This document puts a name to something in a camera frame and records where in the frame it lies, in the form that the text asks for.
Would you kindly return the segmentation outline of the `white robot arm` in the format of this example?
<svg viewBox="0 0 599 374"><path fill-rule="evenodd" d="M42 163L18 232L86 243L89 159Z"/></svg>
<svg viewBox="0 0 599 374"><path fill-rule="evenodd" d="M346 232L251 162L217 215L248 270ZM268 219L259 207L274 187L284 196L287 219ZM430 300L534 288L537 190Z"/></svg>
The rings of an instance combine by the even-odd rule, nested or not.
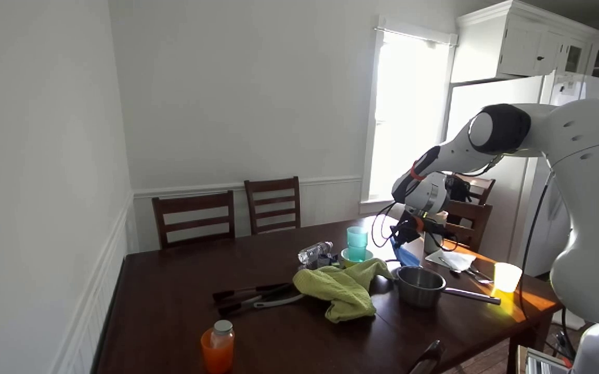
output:
<svg viewBox="0 0 599 374"><path fill-rule="evenodd" d="M446 172L482 171L502 155L543 158L550 168L574 236L553 259L549 281L568 309L599 321L599 100L484 105L453 140L429 147L390 196L415 211L415 189L443 190Z"/></svg>

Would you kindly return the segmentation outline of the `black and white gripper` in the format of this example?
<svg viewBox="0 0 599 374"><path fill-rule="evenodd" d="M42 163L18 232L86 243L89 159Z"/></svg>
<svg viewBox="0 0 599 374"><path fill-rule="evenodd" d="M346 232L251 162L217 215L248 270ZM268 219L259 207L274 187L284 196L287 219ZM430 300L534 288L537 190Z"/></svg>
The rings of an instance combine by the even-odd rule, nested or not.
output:
<svg viewBox="0 0 599 374"><path fill-rule="evenodd" d="M393 206L395 225L390 226L393 248L401 248L415 239L422 241L422 251L433 254L439 250L439 239L446 234L445 225L429 219L427 214L408 211L401 204Z"/></svg>

